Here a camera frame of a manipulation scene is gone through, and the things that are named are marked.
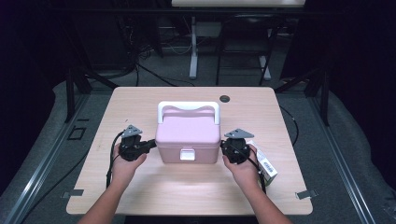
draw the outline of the human hand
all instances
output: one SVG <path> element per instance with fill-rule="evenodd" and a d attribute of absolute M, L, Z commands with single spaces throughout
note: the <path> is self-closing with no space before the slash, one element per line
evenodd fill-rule
<path fill-rule="evenodd" d="M 134 173 L 145 160 L 147 157 L 147 154 L 142 154 L 137 158 L 135 161 L 126 161 L 123 159 L 120 154 L 120 143 L 116 144 L 114 146 L 114 151 L 113 151 L 113 176 L 111 179 L 111 184 L 110 186 L 117 185 L 118 188 L 121 189 L 126 189 L 129 185 L 129 183 L 132 181 L 132 178 L 134 177 Z"/>
<path fill-rule="evenodd" d="M 257 149 L 249 145 L 253 151 L 250 151 L 250 158 L 253 161 L 256 161 L 256 151 Z M 223 156 L 224 165 L 233 173 L 233 179 L 236 184 L 241 188 L 241 190 L 245 191 L 245 189 L 251 188 L 259 188 L 259 174 L 257 168 L 250 162 L 244 161 L 240 164 L 230 163 L 227 156 Z"/>

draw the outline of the white handle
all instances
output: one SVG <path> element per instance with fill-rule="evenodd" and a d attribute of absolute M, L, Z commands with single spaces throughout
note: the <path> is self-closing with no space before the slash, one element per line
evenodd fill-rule
<path fill-rule="evenodd" d="M 184 102 L 184 101 L 162 101 L 158 104 L 158 123 L 163 123 L 163 108 L 167 105 L 184 110 L 194 110 L 203 106 L 211 106 L 215 109 L 215 124 L 220 124 L 219 105 L 216 102 Z"/>

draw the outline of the table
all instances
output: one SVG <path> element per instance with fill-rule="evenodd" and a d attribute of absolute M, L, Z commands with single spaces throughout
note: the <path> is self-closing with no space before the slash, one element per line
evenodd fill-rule
<path fill-rule="evenodd" d="M 230 102 L 222 103 L 221 95 L 229 96 Z M 75 189 L 83 189 L 83 194 L 71 196 L 66 208 L 69 214 L 85 214 L 105 190 L 110 147 L 117 133 L 133 124 L 143 131 L 142 141 L 155 137 L 160 101 L 217 102 L 223 139 L 226 132 L 236 128 L 254 133 L 252 140 L 277 169 L 278 175 L 267 187 L 267 194 L 279 209 L 289 215 L 312 212 L 309 199 L 295 196 L 306 186 L 272 89 L 119 87 L 111 96 L 78 177 Z M 224 166 L 220 150 L 214 164 L 165 164 L 155 147 L 122 195 L 117 214 L 197 217 L 254 213 Z"/>
<path fill-rule="evenodd" d="M 267 7 L 303 8 L 305 0 L 172 0 L 173 7 Z M 191 20 L 191 63 L 190 79 L 196 79 L 198 66 L 198 53 L 196 46 L 196 21 L 195 17 Z M 260 57 L 260 64 L 265 65 L 265 57 Z M 271 80 L 269 69 L 264 73 L 265 80 Z"/>

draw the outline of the pink lunch box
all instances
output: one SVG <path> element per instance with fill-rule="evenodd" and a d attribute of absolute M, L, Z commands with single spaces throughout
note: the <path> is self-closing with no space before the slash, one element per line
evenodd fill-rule
<path fill-rule="evenodd" d="M 215 163 L 220 146 L 216 102 L 158 104 L 157 148 L 165 163 Z"/>

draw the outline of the forearm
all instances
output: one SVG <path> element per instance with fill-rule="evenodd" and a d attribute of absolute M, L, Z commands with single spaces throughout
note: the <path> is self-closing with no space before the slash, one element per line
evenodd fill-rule
<path fill-rule="evenodd" d="M 110 185 L 79 223 L 111 223 L 124 189 Z"/>
<path fill-rule="evenodd" d="M 253 208 L 254 214 L 260 224 L 291 223 L 260 189 L 260 187 L 257 186 L 250 189 L 243 189 L 243 192 Z"/>

